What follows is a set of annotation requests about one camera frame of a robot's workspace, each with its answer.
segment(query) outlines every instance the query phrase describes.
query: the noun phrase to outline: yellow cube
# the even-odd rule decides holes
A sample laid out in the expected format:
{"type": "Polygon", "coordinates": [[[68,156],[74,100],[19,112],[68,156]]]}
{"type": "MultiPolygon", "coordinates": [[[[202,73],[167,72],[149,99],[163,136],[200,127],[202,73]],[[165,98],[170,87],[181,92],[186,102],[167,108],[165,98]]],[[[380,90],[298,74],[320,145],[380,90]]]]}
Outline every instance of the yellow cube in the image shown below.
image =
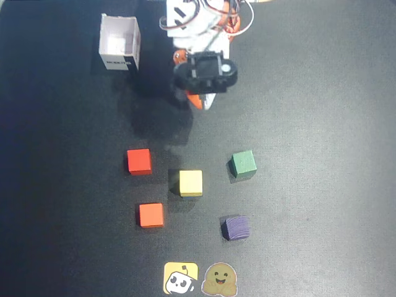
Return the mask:
{"type": "Polygon", "coordinates": [[[202,196],[202,170],[180,170],[180,196],[202,196]]]}

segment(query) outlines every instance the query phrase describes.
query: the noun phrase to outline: red cube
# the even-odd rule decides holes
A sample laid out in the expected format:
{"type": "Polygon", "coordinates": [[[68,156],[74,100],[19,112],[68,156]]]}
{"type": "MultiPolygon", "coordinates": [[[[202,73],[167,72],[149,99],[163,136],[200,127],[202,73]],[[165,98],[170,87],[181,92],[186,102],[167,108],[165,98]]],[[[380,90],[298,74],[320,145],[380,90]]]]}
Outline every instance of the red cube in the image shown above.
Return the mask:
{"type": "Polygon", "coordinates": [[[128,168],[131,175],[152,174],[151,155],[148,149],[128,150],[128,168]]]}

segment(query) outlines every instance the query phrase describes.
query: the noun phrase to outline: cardboard box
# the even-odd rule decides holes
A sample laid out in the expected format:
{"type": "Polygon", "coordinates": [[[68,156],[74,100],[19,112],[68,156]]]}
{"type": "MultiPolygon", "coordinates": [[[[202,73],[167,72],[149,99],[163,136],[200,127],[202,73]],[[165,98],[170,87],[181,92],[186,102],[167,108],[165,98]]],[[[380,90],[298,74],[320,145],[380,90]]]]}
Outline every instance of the cardboard box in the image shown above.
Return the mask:
{"type": "Polygon", "coordinates": [[[135,17],[101,15],[99,54],[108,70],[139,70],[140,30],[135,17]]]}

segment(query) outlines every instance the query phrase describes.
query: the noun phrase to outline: yellow sticker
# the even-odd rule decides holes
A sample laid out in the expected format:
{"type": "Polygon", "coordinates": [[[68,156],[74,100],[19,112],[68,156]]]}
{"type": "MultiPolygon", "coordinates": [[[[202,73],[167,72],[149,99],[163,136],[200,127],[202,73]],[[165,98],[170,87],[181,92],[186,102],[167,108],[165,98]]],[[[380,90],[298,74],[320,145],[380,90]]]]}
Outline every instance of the yellow sticker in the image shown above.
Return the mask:
{"type": "Polygon", "coordinates": [[[195,263],[169,262],[165,264],[163,291],[166,294],[186,294],[194,291],[198,280],[198,265],[195,263]]]}

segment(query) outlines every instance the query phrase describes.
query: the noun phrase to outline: sticker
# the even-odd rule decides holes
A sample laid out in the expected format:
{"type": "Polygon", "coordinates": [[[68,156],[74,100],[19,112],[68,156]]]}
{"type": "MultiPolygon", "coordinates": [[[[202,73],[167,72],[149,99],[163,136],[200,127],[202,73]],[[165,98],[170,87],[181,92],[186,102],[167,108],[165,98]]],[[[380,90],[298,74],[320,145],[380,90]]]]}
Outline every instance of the sticker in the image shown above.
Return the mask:
{"type": "Polygon", "coordinates": [[[194,291],[198,280],[195,263],[169,262],[165,264],[163,291],[166,294],[186,294],[194,291]]]}
{"type": "Polygon", "coordinates": [[[202,292],[209,296],[234,297],[238,294],[236,272],[226,263],[216,263],[208,268],[202,283],[202,292]]]}

